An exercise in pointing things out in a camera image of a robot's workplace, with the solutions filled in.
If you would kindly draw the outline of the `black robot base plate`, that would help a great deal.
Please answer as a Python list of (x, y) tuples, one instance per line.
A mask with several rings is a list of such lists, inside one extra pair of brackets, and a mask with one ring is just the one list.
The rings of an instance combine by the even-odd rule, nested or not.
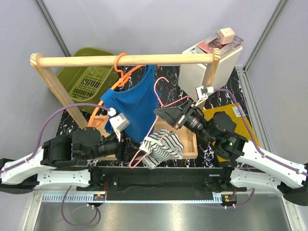
[(77, 191), (107, 191), (109, 201), (197, 201), (212, 193), (234, 192), (231, 168), (94, 167), (87, 187)]

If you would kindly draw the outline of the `striped white tank top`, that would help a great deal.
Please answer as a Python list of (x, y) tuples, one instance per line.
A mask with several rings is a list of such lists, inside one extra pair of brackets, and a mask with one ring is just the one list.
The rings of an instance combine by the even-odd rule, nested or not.
[(161, 162), (169, 159), (182, 159), (184, 145), (173, 131), (162, 128), (145, 137), (140, 150), (146, 153), (142, 163), (149, 169), (154, 169)]

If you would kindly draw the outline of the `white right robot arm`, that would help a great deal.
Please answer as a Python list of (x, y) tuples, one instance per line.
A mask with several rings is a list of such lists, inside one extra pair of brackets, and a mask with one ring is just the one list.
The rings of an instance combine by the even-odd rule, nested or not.
[(259, 169), (259, 172), (248, 173), (235, 168), (229, 170), (218, 179), (222, 190), (263, 188), (276, 192), (293, 204), (307, 206), (308, 166), (281, 158), (260, 148), (254, 140), (237, 134), (236, 123), (226, 112), (215, 112), (207, 120), (201, 109), (189, 99), (175, 107), (156, 109), (154, 113), (173, 128), (185, 127), (204, 142), (213, 143), (217, 156)]

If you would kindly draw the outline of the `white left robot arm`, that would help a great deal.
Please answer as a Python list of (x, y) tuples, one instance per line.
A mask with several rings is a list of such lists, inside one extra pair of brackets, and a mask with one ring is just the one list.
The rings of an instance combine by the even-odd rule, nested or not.
[(1, 159), (0, 190), (26, 194), (73, 186), (78, 191), (100, 191), (106, 187), (103, 172), (96, 167), (82, 167), (82, 163), (111, 155), (126, 162), (128, 150), (138, 146), (123, 132), (105, 137), (92, 127), (57, 136), (21, 159)]

